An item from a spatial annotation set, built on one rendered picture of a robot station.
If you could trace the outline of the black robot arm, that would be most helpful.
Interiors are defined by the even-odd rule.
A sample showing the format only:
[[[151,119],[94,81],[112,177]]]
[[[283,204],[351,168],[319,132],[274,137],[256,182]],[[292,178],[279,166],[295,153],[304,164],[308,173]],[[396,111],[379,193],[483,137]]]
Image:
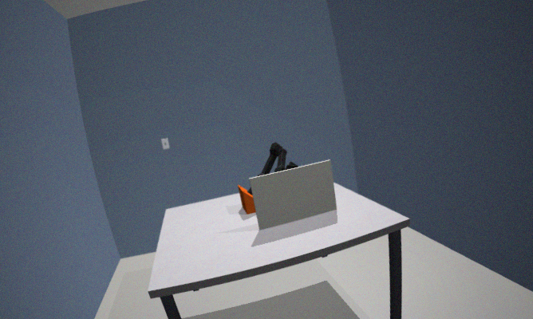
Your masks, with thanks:
[[[270,147],[270,156],[263,168],[263,171],[257,176],[269,174],[277,157],[278,166],[275,168],[274,172],[285,171],[286,154],[287,151],[281,145],[279,145],[278,143],[273,143]]]

